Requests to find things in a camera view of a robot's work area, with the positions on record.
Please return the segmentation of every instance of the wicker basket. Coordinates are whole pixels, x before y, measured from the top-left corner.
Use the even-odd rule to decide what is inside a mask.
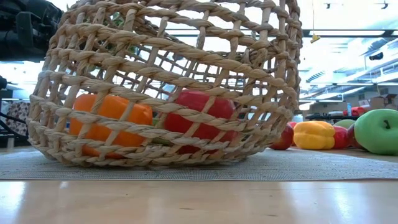
[[[226,4],[238,11],[223,7]],[[245,16],[249,9],[262,11],[262,18],[250,21]],[[181,11],[201,13],[202,18],[190,19]],[[278,29],[268,24],[272,14],[279,19]],[[298,108],[299,15],[296,0],[280,0],[279,6],[270,0],[81,0],[63,15],[50,40],[30,97],[29,140],[49,159],[82,166],[212,164],[261,152],[280,136]],[[210,21],[215,17],[230,26],[214,26]],[[168,34],[167,24],[196,28],[196,47]],[[227,40],[230,48],[206,51],[206,36]],[[174,88],[165,91],[170,85]],[[210,95],[202,111],[174,103],[183,89]],[[91,111],[74,110],[82,92],[96,94]],[[98,114],[106,95],[129,100],[119,119]],[[234,102],[230,119],[207,113],[216,98]],[[135,104],[150,106],[157,124],[126,121]],[[193,121],[191,128],[186,133],[165,129],[170,113]],[[84,124],[76,135],[69,133],[70,119]],[[219,134],[213,139],[193,137],[202,123],[218,128]],[[107,140],[85,137],[94,124],[112,130]],[[220,141],[228,131],[237,133],[231,141]],[[115,145],[120,132],[145,140],[139,146]],[[88,156],[84,146],[100,154]],[[183,146],[200,150],[180,153]],[[123,158],[109,158],[110,152]]]

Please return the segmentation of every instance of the apple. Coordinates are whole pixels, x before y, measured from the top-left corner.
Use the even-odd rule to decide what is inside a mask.
[[[378,109],[367,112],[355,122],[355,139],[369,152],[398,154],[398,111]]]
[[[353,123],[347,130],[347,135],[348,135],[348,139],[349,139],[349,143],[350,145],[352,145],[353,147],[357,148],[357,149],[363,149],[366,150],[363,146],[361,146],[355,139],[355,123]]]
[[[288,124],[289,124],[289,125],[293,128],[293,130],[294,130],[294,126],[296,126],[297,122],[291,121],[291,122],[289,122]]]
[[[287,124],[278,141],[274,142],[270,148],[275,150],[288,149],[293,143],[293,135],[293,128]]]
[[[348,129],[351,125],[353,125],[353,123],[355,123],[355,121],[352,119],[344,119],[334,124],[334,126],[340,126]]]
[[[341,126],[334,126],[335,135],[333,136],[335,139],[335,145],[333,149],[345,149],[349,146],[349,138],[347,135],[347,129]]]

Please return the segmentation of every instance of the red apple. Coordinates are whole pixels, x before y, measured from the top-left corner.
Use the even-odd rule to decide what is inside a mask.
[[[366,150],[363,146],[361,146],[355,139],[355,132],[354,132],[354,128],[355,128],[355,123],[353,123],[349,128],[348,128],[348,139],[349,139],[349,144],[357,149],[364,149]]]
[[[335,138],[335,145],[333,149],[347,148],[349,146],[347,129],[340,126],[334,126],[333,128],[335,129],[335,135],[333,136]]]
[[[291,121],[288,124],[294,129],[294,126],[296,126],[297,122]]]
[[[290,125],[286,125],[286,128],[282,132],[280,139],[274,142],[270,148],[275,150],[286,150],[288,149],[293,143],[293,128]]]

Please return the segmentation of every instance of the green apple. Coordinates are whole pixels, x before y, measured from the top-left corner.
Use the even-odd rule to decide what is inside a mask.
[[[355,139],[368,151],[380,155],[398,154],[398,111],[372,110],[355,122]]]
[[[353,125],[353,123],[355,123],[355,121],[352,119],[344,119],[334,124],[334,126],[340,126],[348,129],[349,127],[351,127],[351,125]]]

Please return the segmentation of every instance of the yellow bell pepper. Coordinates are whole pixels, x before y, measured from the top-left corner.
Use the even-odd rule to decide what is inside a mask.
[[[294,126],[294,143],[301,149],[331,149],[335,145],[335,129],[324,121],[306,121]]]

